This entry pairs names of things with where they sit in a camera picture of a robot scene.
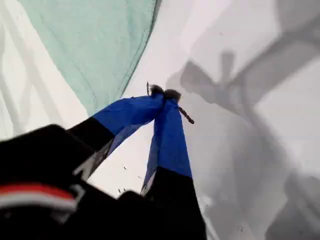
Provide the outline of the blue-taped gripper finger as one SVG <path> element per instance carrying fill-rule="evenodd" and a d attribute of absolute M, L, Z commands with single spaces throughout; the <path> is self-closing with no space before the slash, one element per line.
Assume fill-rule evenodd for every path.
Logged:
<path fill-rule="evenodd" d="M 154 119 L 153 137 L 142 193 L 154 208 L 162 240 L 205 240 L 206 225 L 198 204 L 179 106 L 181 94 L 161 92 L 163 106 Z"/>
<path fill-rule="evenodd" d="M 75 175 L 87 180 L 101 163 L 140 127 L 153 121 L 165 102 L 165 91 L 153 85 L 149 95 L 123 98 L 106 106 L 68 131 L 93 150 L 76 165 Z"/>

